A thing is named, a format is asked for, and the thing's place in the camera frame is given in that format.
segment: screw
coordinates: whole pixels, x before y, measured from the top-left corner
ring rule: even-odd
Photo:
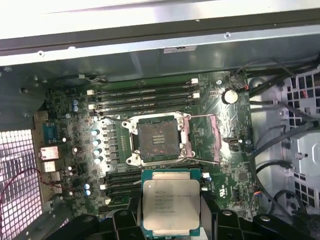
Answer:
[[[43,58],[45,56],[45,52],[44,51],[38,51],[38,55]]]
[[[226,215],[226,216],[231,216],[232,215],[232,212],[230,212],[230,211],[223,211],[222,213],[224,215]]]
[[[7,73],[8,73],[8,72],[12,72],[12,67],[5,66],[5,67],[3,68],[3,70],[5,70]]]
[[[30,112],[26,112],[23,114],[24,118],[30,118],[30,116],[31,116]]]
[[[270,222],[271,221],[271,219],[269,217],[267,217],[267,216],[261,216],[260,219],[262,221],[264,221],[264,222]]]
[[[119,215],[120,216],[126,216],[126,215],[128,215],[128,213],[126,211],[122,211],[122,212],[119,213]]]
[[[182,149],[182,150],[181,150],[181,155],[182,155],[182,156],[186,156],[186,155],[187,155],[187,150]]]
[[[231,33],[230,33],[230,32],[226,32],[226,33],[224,34],[224,37],[225,37],[226,39],[230,38],[230,37],[231,37]]]

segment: green circuit board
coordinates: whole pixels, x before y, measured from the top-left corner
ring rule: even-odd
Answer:
[[[170,95],[171,85],[183,86],[185,83],[190,85],[190,81],[194,79],[197,79],[197,82],[192,86],[191,95],[184,101],[180,101],[174,94]],[[68,147],[68,154],[63,157],[64,163],[66,168],[72,166],[75,169],[75,173],[71,176],[65,169],[61,170],[62,185],[73,189],[72,195],[68,194],[68,190],[63,190],[62,193],[73,216],[88,213],[103,218],[108,211],[101,211],[103,207],[106,208],[108,198],[108,186],[106,190],[100,187],[105,183],[103,178],[106,175],[141,171],[141,168],[126,162],[132,155],[129,129],[123,127],[121,121],[113,121],[104,118],[105,116],[126,120],[135,116],[180,112],[198,116],[188,120],[190,131],[188,138],[194,152],[192,158],[217,163],[186,160],[179,167],[201,165],[202,172],[209,173],[211,178],[202,182],[202,189],[214,192],[220,208],[234,210],[240,217],[250,219],[249,203],[255,182],[248,168],[247,156],[254,150],[254,146],[249,94],[244,90],[246,84],[245,73],[234,75],[229,71],[221,71],[51,90],[45,103],[49,116],[47,122],[52,124],[50,131],[56,130],[54,138],[58,142],[62,138],[67,138],[65,144]],[[157,94],[157,91],[153,89],[158,86],[167,86],[167,94],[170,96],[166,96],[166,91],[159,91],[159,97],[154,98],[152,93]],[[236,92],[235,103],[224,101],[224,93],[228,90]],[[146,97],[130,98],[128,95],[135,91]],[[108,102],[108,98],[122,101],[121,107],[117,107],[112,101]],[[152,103],[153,99],[157,100],[157,105]],[[158,123],[172,121],[172,117],[166,119],[162,116],[159,119],[142,121],[144,124],[148,121]],[[95,130],[98,134],[92,136],[91,132]],[[46,140],[51,135],[45,134]],[[100,164],[95,162],[94,140],[101,142],[99,148],[102,149],[103,160]],[[115,152],[108,152],[111,146],[115,146],[113,148]],[[165,161],[172,157],[155,156],[149,161]],[[146,168],[165,169],[170,166],[171,164],[158,164]],[[90,185],[90,195],[85,194],[84,184]],[[126,208],[129,199],[130,192],[123,193],[121,197],[115,196],[109,200],[108,208],[110,210]],[[253,207],[253,212],[256,212],[258,210],[256,202]]]

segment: mounting screw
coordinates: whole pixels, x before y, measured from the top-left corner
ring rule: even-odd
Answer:
[[[30,118],[30,116],[31,116],[30,112],[26,112],[23,114],[24,118]]]
[[[186,149],[182,149],[181,150],[181,152],[180,152],[180,154],[182,155],[182,156],[187,156],[187,150]]]
[[[122,212],[119,213],[119,215],[120,215],[120,216],[127,216],[128,213],[127,213],[126,211],[122,211]]]
[[[231,33],[230,32],[226,32],[224,34],[224,38],[229,39],[231,37]]]
[[[5,66],[5,67],[3,68],[3,70],[5,70],[7,73],[8,73],[8,72],[12,72],[12,67]]]
[[[230,211],[223,211],[222,213],[224,215],[226,215],[226,216],[231,216],[232,215],[232,212],[230,212]]]
[[[262,221],[264,221],[264,222],[270,222],[271,221],[271,219],[269,217],[267,217],[267,216],[261,216],[260,219]]]

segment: white label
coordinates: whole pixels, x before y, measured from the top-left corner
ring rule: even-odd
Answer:
[[[164,54],[181,53],[181,52],[191,52],[196,50],[197,46],[178,46],[165,48],[163,50]]]

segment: vent grille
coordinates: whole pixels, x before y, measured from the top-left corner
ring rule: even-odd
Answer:
[[[288,105],[306,114],[320,114],[320,73],[311,72],[298,79],[290,79],[291,86],[287,87]],[[303,125],[301,117],[289,112],[290,129]]]
[[[315,190],[301,184],[297,181],[294,182],[295,193],[301,198],[305,205],[316,207]]]
[[[36,167],[31,130],[0,132],[0,192],[12,177]],[[42,214],[38,175],[26,171],[2,199],[2,238],[13,239]]]

